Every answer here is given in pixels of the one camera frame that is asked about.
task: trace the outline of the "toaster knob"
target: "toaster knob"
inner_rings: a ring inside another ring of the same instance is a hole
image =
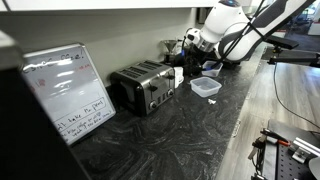
[[[174,94],[173,89],[169,89],[168,96],[172,96]]]
[[[150,109],[155,109],[157,107],[157,103],[155,101],[152,101],[150,103]]]

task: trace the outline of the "power cord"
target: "power cord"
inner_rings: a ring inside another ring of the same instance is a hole
[[[315,127],[317,127],[318,129],[320,129],[320,126],[316,125],[315,123],[313,123],[311,120],[307,119],[307,118],[304,118],[300,115],[298,115],[297,113],[291,111],[290,109],[288,109],[284,104],[282,104],[282,102],[280,101],[279,99],[279,96],[278,96],[278,91],[277,91],[277,85],[276,85],[276,71],[277,71],[277,63],[275,63],[275,66],[274,66],[274,71],[273,71],[273,84],[274,84],[274,89],[276,91],[276,96],[277,96],[277,100],[278,102],[281,104],[281,106],[283,108],[285,108],[287,111],[291,112],[292,114],[296,115],[297,117],[309,122],[310,124],[314,125]]]

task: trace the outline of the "clear plastic container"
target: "clear plastic container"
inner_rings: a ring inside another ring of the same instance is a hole
[[[219,92],[222,87],[220,83],[209,78],[201,77],[190,81],[192,91],[196,92],[201,97],[208,97]]]
[[[210,68],[212,65],[214,65],[216,61],[206,61],[203,65],[202,68]],[[207,71],[202,71],[202,75],[204,76],[211,76],[211,77],[217,77],[219,75],[219,72],[222,68],[223,64],[220,63],[217,67],[211,70]]]

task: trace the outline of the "whiteboard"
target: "whiteboard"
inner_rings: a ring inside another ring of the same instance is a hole
[[[67,144],[115,114],[85,46],[37,51],[25,59],[21,73]]]

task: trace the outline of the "granite countertop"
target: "granite countertop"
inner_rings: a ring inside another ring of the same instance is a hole
[[[236,69],[222,69],[213,78],[222,84],[218,94],[200,97],[189,83],[200,76],[185,77],[156,111],[143,118],[118,112],[73,152],[94,180],[214,179],[262,51]]]

